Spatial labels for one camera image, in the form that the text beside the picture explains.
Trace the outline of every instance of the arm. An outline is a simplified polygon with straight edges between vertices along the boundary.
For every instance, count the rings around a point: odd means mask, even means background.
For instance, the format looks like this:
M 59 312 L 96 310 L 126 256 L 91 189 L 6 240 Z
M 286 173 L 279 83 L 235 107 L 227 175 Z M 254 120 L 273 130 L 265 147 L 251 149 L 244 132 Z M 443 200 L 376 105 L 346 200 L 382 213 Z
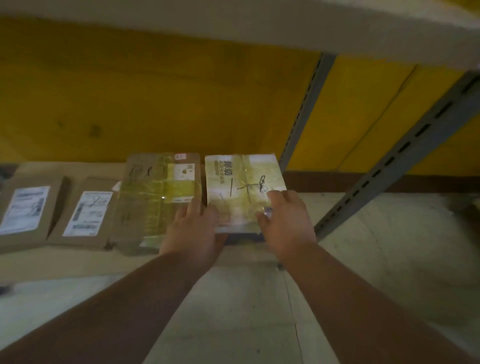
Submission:
M 257 214 L 265 240 L 298 284 L 341 363 L 476 362 L 321 248 L 296 192 L 268 195 L 272 218 Z
M 140 364 L 225 242 L 218 212 L 200 202 L 177 212 L 160 255 L 0 352 L 0 363 Z

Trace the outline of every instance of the forearm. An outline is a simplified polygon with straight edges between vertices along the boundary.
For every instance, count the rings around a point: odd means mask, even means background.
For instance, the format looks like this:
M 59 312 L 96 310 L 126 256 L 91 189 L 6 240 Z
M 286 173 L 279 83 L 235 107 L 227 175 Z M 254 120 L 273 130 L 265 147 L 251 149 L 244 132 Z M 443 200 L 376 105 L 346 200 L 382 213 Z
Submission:
M 316 244 L 299 244 L 282 263 L 341 363 L 473 362 Z
M 140 364 L 196 280 L 160 256 L 0 352 L 1 363 Z

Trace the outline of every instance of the package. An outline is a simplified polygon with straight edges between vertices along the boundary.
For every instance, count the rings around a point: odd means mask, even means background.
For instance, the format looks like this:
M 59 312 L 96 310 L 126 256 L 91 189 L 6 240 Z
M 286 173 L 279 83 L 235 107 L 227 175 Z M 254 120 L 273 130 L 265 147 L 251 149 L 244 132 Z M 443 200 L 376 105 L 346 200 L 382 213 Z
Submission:
M 46 243 L 60 217 L 69 187 L 65 176 L 13 177 L 0 194 L 0 252 Z
M 177 210 L 201 195 L 198 154 L 133 154 L 121 181 L 110 240 L 127 255 L 157 253 Z
M 271 213 L 271 190 L 286 190 L 274 154 L 206 156 L 207 200 L 217 206 L 217 232 L 260 233 L 255 213 Z
M 113 222 L 118 180 L 89 177 L 71 193 L 48 244 L 107 249 Z

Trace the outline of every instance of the baseboard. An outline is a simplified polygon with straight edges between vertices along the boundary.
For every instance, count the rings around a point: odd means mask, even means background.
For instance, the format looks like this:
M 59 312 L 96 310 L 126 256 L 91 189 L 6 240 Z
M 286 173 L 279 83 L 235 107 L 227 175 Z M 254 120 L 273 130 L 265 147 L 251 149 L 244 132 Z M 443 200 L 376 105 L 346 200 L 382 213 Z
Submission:
M 288 189 L 297 192 L 346 192 L 363 173 L 288 170 L 283 174 Z M 386 192 L 475 193 L 480 192 L 480 176 L 419 176 L 407 174 Z

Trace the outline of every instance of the person's right arm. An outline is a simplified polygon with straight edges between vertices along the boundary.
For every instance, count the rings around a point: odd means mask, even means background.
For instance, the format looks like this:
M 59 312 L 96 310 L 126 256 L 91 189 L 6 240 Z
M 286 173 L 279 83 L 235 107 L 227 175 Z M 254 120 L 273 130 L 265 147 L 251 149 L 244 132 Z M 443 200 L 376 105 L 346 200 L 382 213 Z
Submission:
M 257 213 L 267 245 L 293 277 L 342 364 L 476 363 L 321 248 L 295 191 L 270 191 Z

